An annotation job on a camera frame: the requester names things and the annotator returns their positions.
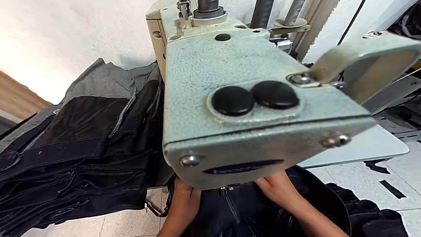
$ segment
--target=tiled floor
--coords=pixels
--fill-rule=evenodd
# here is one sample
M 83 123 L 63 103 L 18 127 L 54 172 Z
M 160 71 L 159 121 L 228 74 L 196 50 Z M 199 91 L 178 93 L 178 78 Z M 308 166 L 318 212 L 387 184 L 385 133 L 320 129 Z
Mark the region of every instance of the tiled floor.
M 421 144 L 407 143 L 410 153 L 380 162 L 391 175 L 370 170 L 363 162 L 310 169 L 324 183 L 336 183 L 351 189 L 360 199 L 374 201 L 381 209 L 398 211 L 410 237 L 421 237 Z M 386 180 L 406 198 L 397 199 L 379 181 Z M 160 189 L 148 192 L 148 198 L 165 207 L 166 194 Z M 165 219 L 150 211 L 126 210 L 103 216 L 50 225 L 45 230 L 31 229 L 24 237 L 154 237 Z

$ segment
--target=sewing machine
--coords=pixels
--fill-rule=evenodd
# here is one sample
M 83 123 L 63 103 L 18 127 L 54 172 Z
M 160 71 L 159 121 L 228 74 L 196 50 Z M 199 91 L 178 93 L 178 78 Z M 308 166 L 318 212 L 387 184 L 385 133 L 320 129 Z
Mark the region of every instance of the sewing machine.
M 256 5 L 251 25 L 267 24 L 271 8 Z M 376 125 L 360 104 L 421 54 L 413 40 L 369 39 L 309 69 L 218 0 L 160 0 L 146 18 L 165 80 L 165 161 L 197 189 L 231 188 L 352 142 Z M 345 68 L 355 71 L 347 87 L 335 81 Z

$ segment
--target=brand logo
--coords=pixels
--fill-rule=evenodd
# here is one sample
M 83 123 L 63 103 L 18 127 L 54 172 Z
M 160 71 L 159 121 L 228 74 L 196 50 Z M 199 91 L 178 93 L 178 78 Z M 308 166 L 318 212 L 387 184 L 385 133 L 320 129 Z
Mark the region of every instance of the brand logo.
M 210 175 L 234 174 L 234 173 L 258 170 L 261 168 L 269 167 L 274 164 L 280 164 L 282 162 L 284 162 L 284 160 L 267 160 L 267 161 L 256 161 L 256 162 L 248 162 L 248 163 L 241 163 L 241 164 L 231 164 L 231 165 L 204 170 L 203 172 Z

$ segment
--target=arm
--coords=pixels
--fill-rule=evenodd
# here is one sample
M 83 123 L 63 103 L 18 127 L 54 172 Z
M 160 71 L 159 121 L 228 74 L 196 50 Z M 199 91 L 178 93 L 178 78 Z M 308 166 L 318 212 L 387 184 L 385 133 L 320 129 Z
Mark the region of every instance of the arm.
M 197 215 L 201 194 L 177 178 L 170 212 L 157 237 L 179 237 Z
M 348 237 L 294 188 L 285 171 L 255 181 L 273 202 L 291 213 L 311 237 Z

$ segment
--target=white wall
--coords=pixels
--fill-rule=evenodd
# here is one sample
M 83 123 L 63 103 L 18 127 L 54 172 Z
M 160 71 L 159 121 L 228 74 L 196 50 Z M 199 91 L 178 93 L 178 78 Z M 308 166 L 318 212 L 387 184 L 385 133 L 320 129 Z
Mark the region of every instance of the white wall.
M 148 65 L 155 55 L 144 16 L 154 1 L 2 0 L 0 70 L 58 103 L 98 57 L 125 69 Z M 249 23 L 255 2 L 220 0 L 220 5 Z M 271 22 L 285 16 L 291 3 L 275 0 Z
M 340 0 L 303 62 L 316 62 L 327 50 L 338 44 L 361 2 Z M 366 0 L 343 43 L 359 40 L 372 30 L 385 30 L 414 2 L 416 0 Z

